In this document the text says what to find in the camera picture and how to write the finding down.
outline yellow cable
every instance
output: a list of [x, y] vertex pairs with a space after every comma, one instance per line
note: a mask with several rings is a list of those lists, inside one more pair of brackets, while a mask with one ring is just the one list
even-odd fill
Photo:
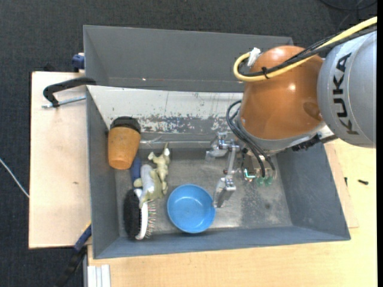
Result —
[[[352, 34], [355, 34], [357, 32], [359, 32], [360, 30], [363, 30], [364, 28], [367, 28], [368, 26], [371, 26], [371, 25], [374, 25], [376, 22], [378, 21], [378, 17], [373, 17], [371, 19], [368, 19], [368, 20], [365, 20], [349, 29], [347, 29], [346, 31], [340, 33], [339, 35], [336, 35], [334, 36], [332, 39], [328, 40], [327, 42], [325, 42], [324, 44], [320, 45], [318, 48], [321, 48], [321, 47], [324, 47], [326, 45], [329, 45], [329, 44], [332, 44], [333, 42], [336, 42], [336, 41], [339, 41], [339, 40], [342, 40], [346, 37], [349, 37], [350, 35]], [[246, 77], [245, 75], [242, 75], [238, 72], [238, 67], [239, 67], [239, 64], [242, 63], [245, 59], [247, 59], [248, 57], [250, 56], [250, 52], [248, 53], [245, 53], [243, 55], [241, 55], [234, 63], [234, 66], [233, 66], [233, 72], [234, 72], [234, 75], [237, 79], [241, 80], [241, 81], [245, 81], [245, 82], [257, 82], [257, 81], [263, 81], [266, 79], [265, 75], [258, 75], [256, 77]], [[299, 66], [305, 62], [307, 62], [309, 59], [311, 59], [312, 57], [314, 56], [310, 56], [306, 59], [303, 59], [303, 60], [300, 60], [294, 64], [291, 64], [291, 65], [288, 65], [282, 69], [279, 69], [277, 71], [273, 71], [273, 72], [270, 72], [269, 74], [267, 74], [267, 76], [269, 78], [273, 78], [273, 77], [276, 77], [277, 75], [280, 75], [280, 74], [283, 74], [293, 68], [295, 68], [296, 66]]]

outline dark carpet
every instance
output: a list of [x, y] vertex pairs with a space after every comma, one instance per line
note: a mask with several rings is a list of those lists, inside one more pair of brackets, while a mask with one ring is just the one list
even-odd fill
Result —
[[[305, 47], [377, 14], [374, 0], [326, 1], [332, 6], [319, 0], [0, 0], [0, 157], [28, 189], [29, 72], [47, 63], [73, 71], [85, 24], [290, 36]], [[68, 248], [28, 250], [28, 209], [0, 166], [0, 286], [53, 286], [70, 258]], [[81, 284], [78, 271], [68, 286]]]

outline blue bowl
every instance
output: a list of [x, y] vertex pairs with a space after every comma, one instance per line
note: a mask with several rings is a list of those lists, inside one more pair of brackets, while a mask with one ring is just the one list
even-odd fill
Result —
[[173, 224], [186, 233], [205, 231], [214, 221], [212, 197], [202, 187], [185, 184], [177, 187], [168, 199], [168, 214]]

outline orange cup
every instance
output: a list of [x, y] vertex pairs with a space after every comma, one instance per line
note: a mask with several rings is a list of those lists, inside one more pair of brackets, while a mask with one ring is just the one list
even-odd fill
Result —
[[137, 154], [141, 127], [132, 117], [119, 117], [112, 122], [108, 134], [108, 162], [118, 170], [129, 169]]

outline brush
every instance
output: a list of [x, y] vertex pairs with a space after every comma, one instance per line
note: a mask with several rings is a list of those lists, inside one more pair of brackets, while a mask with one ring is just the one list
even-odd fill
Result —
[[124, 227], [132, 240], [149, 238], [153, 232], [156, 221], [155, 200], [144, 202], [139, 208], [139, 197], [142, 189], [131, 189], [127, 192], [124, 201]]

